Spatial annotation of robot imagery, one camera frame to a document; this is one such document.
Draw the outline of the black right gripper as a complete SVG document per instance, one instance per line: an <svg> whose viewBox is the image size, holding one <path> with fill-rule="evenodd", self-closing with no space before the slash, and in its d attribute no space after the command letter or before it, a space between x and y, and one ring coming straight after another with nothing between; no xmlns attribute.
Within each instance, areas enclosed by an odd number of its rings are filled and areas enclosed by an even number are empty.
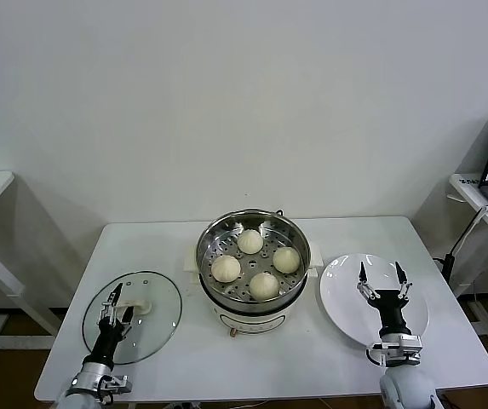
<svg viewBox="0 0 488 409"><path fill-rule="evenodd" d="M379 312L382 323L380 337L397 333L408 334L402 309L408 304L408 299L405 297L408 296L412 283L407 279L406 272L398 262L395 263L395 268L399 290L375 290L368 282L364 263L360 263L357 289L364 299L370 301L371 307Z"/></svg>

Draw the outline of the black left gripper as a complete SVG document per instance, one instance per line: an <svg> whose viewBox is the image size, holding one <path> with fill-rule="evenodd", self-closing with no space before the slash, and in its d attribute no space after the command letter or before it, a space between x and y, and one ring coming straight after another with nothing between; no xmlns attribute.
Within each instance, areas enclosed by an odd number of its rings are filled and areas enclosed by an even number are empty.
<svg viewBox="0 0 488 409"><path fill-rule="evenodd" d="M89 363L102 364L107 367L114 367L114 355L116 348L122 342L132 327L134 307L130 306L124 310L121 321L117 319L116 309L120 298L123 284L119 283L103 302L100 311L99 329L100 335L88 355Z"/></svg>

